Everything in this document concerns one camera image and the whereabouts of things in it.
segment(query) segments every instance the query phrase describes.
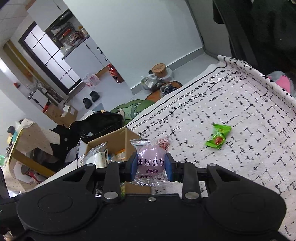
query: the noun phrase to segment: wooden table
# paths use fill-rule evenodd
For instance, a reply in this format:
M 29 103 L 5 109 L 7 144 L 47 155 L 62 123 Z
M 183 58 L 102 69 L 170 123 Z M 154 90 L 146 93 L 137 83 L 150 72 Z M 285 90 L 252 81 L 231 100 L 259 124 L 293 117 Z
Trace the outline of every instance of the wooden table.
M 178 81 L 173 81 L 172 83 L 172 86 L 174 87 L 177 87 L 177 88 L 180 88 L 182 87 L 182 84 Z M 150 95 L 147 96 L 146 100 L 151 100 L 153 102 L 157 102 L 158 100 L 160 100 L 161 97 L 160 97 L 160 90 L 157 90 L 157 91 L 154 91 L 153 93 L 151 93 Z

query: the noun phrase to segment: red object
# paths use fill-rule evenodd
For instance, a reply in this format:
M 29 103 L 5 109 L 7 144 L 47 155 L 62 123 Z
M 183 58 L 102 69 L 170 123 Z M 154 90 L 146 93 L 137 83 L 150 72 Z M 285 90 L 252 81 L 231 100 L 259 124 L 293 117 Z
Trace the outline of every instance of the red object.
M 13 84 L 16 88 L 19 88 L 20 87 L 20 84 L 19 83 L 14 83 Z
M 214 143 L 215 143 L 216 145 L 219 145 L 222 141 L 223 141 L 223 138 L 222 138 L 222 137 L 217 137 L 217 138 L 214 140 Z
M 45 113 L 45 112 L 47 111 L 48 107 L 49 107 L 49 105 L 48 105 L 48 104 L 46 104 L 46 105 L 44 106 L 44 108 L 43 108 L 42 112 L 43 112 L 43 113 Z
M 28 173 L 28 176 L 30 176 L 30 177 L 32 177 L 32 178 L 34 178 L 38 183 L 41 183 L 41 181 L 38 181 L 37 180 L 37 178 L 35 177 L 35 174 L 34 174 L 34 172 L 32 172 L 32 171 L 29 171 L 29 173 Z
M 109 68 L 109 73 L 112 75 L 113 79 L 117 83 L 122 83 L 124 81 L 121 75 L 117 72 L 117 70 L 114 68 L 112 64 L 108 64 L 108 68 Z

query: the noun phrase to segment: snack package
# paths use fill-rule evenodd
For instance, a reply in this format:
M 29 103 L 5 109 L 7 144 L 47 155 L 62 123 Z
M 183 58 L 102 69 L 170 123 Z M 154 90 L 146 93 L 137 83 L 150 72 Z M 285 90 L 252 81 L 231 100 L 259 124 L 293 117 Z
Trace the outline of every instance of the snack package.
M 100 79 L 95 74 L 86 74 L 84 78 L 82 78 L 82 81 L 91 89 L 95 88 L 95 85 L 97 85 L 100 81 Z
M 138 170 L 135 184 L 158 186 L 168 182 L 165 172 L 165 154 L 172 139 L 156 141 L 135 139 L 131 144 L 138 153 Z
M 126 150 L 122 149 L 115 153 L 118 161 L 126 161 Z
M 205 144 L 209 147 L 220 149 L 225 142 L 226 136 L 231 131 L 231 126 L 213 124 L 214 133 L 212 139 L 208 140 Z
M 96 168 L 107 167 L 109 163 L 107 142 L 92 148 L 83 158 L 83 165 L 94 163 Z

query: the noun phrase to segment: plastic bag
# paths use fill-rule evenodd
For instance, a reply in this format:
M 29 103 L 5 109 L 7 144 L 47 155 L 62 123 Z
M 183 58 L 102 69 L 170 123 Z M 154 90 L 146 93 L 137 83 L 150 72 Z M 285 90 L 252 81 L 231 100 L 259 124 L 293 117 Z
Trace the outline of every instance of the plastic bag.
M 169 183 L 165 172 L 165 154 L 171 143 L 170 138 L 156 141 L 135 139 L 131 144 L 138 153 L 138 170 L 135 184 L 159 186 Z
M 91 88 L 94 88 L 100 82 L 100 79 L 95 74 L 86 74 L 82 78 L 83 82 Z
M 91 149 L 83 158 L 83 165 L 93 163 L 96 168 L 107 167 L 109 163 L 107 142 Z
M 73 162 L 76 160 L 77 153 L 79 151 L 79 146 L 74 146 L 67 154 L 65 163 Z

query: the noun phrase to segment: wrapped candy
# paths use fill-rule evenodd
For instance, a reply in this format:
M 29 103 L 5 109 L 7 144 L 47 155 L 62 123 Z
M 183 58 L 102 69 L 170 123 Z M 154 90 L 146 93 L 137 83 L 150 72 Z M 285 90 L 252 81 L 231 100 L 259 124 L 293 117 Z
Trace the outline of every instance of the wrapped candy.
M 138 171 L 135 182 L 139 185 L 156 185 L 158 181 L 167 181 L 165 173 L 165 154 L 172 139 L 156 141 L 135 139 L 131 144 L 138 153 Z
M 231 131 L 231 126 L 213 124 L 214 133 L 212 139 L 208 140 L 205 144 L 209 147 L 220 149 L 226 140 L 226 136 Z

